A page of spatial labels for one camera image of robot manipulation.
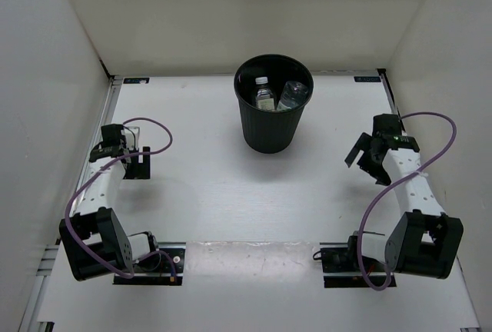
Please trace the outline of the clear crushed water bottle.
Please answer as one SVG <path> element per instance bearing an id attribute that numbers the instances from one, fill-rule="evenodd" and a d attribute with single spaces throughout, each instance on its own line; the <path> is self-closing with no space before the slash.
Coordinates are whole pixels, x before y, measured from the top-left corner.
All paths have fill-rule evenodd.
<path id="1" fill-rule="evenodd" d="M 284 85 L 276 111 L 289 111 L 302 105 L 307 99 L 309 88 L 299 81 L 287 81 Z"/>

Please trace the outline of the tall clear white-label bottle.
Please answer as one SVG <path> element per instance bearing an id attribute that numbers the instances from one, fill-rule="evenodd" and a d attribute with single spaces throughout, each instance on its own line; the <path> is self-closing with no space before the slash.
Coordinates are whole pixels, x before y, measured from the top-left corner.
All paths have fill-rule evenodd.
<path id="1" fill-rule="evenodd" d="M 268 83 L 268 78 L 258 77 L 255 79 L 255 84 L 254 106 L 263 111 L 274 111 L 276 109 L 276 97 Z"/>

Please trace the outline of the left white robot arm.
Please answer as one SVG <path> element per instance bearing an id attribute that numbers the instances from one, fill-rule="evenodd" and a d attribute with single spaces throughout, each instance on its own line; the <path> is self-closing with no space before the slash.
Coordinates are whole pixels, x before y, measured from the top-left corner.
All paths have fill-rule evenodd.
<path id="1" fill-rule="evenodd" d="M 123 180 L 150 178 L 150 158 L 124 158 L 106 170 L 102 167 L 113 158 L 139 152 L 140 128 L 122 124 L 101 127 L 101 141 L 89 155 L 89 176 L 99 176 L 85 189 L 83 198 L 70 223 L 88 248 L 111 266 L 125 273 L 136 262 L 143 270 L 152 271 L 161 262 L 161 252 L 150 231 L 127 235 L 113 210 L 118 188 Z"/>

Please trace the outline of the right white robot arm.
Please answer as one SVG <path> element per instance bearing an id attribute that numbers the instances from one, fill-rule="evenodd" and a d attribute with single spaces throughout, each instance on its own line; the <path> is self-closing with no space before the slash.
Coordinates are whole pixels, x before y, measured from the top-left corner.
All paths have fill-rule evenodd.
<path id="1" fill-rule="evenodd" d="M 372 132 L 363 133 L 344 160 L 347 166 L 357 164 L 383 186 L 364 211 L 345 251 L 347 265 L 361 271 L 375 290 L 387 288 L 393 273 L 446 279 L 454 265 L 464 226 L 459 218 L 445 213 L 425 171 L 449 151 L 457 137 L 455 122 L 443 114 L 438 117 L 450 124 L 451 136 L 426 162 L 421 162 L 416 139 L 404 132 L 403 118 L 396 114 L 374 116 Z M 400 220 L 389 234 L 366 231 L 370 213 L 390 192 L 397 198 Z"/>

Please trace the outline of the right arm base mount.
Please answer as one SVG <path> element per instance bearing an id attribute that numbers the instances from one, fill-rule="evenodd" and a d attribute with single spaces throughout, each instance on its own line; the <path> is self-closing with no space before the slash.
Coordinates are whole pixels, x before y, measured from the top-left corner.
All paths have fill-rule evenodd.
<path id="1" fill-rule="evenodd" d="M 325 289 L 369 288 L 358 266 L 355 245 L 320 243 L 312 260 L 321 264 Z M 363 265 L 371 283 L 382 286 L 386 281 L 383 265 L 367 257 L 363 257 Z"/>

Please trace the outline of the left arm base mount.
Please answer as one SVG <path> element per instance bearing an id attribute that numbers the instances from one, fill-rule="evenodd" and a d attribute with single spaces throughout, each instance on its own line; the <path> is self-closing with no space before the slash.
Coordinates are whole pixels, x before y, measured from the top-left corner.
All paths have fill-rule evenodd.
<path id="1" fill-rule="evenodd" d="M 164 251 L 172 259 L 176 274 L 171 272 L 171 262 L 162 254 L 146 259 L 135 267 L 135 276 L 124 279 L 115 275 L 113 284 L 118 286 L 181 286 L 184 279 L 186 260 L 186 243 L 160 242 L 159 250 Z"/>

